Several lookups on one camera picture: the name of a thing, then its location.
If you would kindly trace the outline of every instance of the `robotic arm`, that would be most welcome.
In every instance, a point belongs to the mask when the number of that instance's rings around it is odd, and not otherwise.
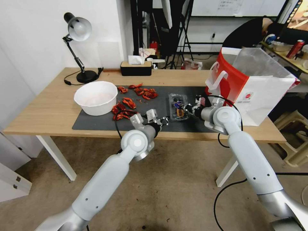
[[[67,210],[47,218],[36,231],[82,231],[89,221],[105,206],[126,177],[129,163],[145,158],[153,149],[153,139],[168,118],[157,119],[156,110],[147,111],[148,123],[143,125],[137,113],[130,118],[135,130],[127,132],[121,140],[122,152],[111,155],[85,185]]]
[[[287,195],[254,139],[240,130],[239,112],[223,107],[220,98],[214,98],[211,107],[202,102],[205,99],[197,96],[197,105],[186,105],[185,110],[203,120],[207,128],[229,135],[229,146],[261,203],[271,214],[287,218],[273,222],[273,230],[308,231],[308,208]]]

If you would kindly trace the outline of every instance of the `bag handle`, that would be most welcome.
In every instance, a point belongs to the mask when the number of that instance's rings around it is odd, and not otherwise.
[[[214,90],[218,87],[220,81],[222,78],[228,78],[228,73],[226,71],[221,71],[218,78],[214,82],[215,78],[215,73],[213,72],[214,67],[217,65],[217,70],[219,68],[219,62],[214,62],[214,64],[210,68],[210,76],[209,78],[205,81],[206,85],[208,86],[209,90]]]

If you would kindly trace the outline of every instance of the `white table leg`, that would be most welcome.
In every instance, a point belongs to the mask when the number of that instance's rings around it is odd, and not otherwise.
[[[229,178],[229,176],[232,174],[232,172],[236,169],[237,166],[238,162],[235,156],[232,155],[232,158],[229,160],[224,170],[222,170],[221,174],[216,180],[217,187],[223,186],[223,184],[226,182],[226,180]]]
[[[50,136],[36,136],[41,143],[44,145],[44,147],[47,149],[49,154],[52,156],[52,158],[57,162],[57,164],[62,168],[62,170],[65,172],[65,174],[68,176],[70,180],[76,179],[76,173],[70,166],[70,164],[67,162],[61,151],[58,149],[56,144],[53,142]]]

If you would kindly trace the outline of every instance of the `black desk mat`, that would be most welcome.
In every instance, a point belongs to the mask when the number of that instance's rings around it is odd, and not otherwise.
[[[144,88],[155,88],[158,93],[158,97],[151,100],[146,100],[142,96],[137,96],[136,93],[129,89],[127,93],[117,95],[117,101],[122,101],[123,97],[131,98],[137,108],[134,109],[141,114],[145,114],[147,110],[151,108],[156,109],[158,118],[169,116],[169,97],[170,93],[174,94],[185,94],[187,95],[188,102],[192,105],[195,104],[195,96],[204,92],[204,87],[171,87],[171,86],[143,86]],[[109,112],[105,115],[88,115],[81,110],[77,117],[73,129],[74,130],[116,130],[115,123],[112,120],[113,114]],[[118,127],[121,131],[129,131],[133,129],[133,125],[128,119],[121,119],[118,121]],[[211,130],[204,126],[204,122],[200,119],[190,116],[189,119],[183,121],[170,121],[168,126],[164,126],[162,131],[164,132],[200,132],[209,133]]]

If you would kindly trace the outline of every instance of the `light stand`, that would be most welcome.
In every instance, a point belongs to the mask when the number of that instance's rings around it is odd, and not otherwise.
[[[88,20],[80,17],[75,17],[72,13],[65,13],[64,20],[68,24],[69,34],[63,37],[62,39],[66,43],[68,49],[72,53],[77,65],[80,67],[81,72],[77,75],[77,81],[80,83],[89,83],[98,79],[98,74],[95,71],[85,71],[82,61],[75,55],[73,52],[70,42],[75,41],[84,41],[86,40],[92,31],[91,24]]]

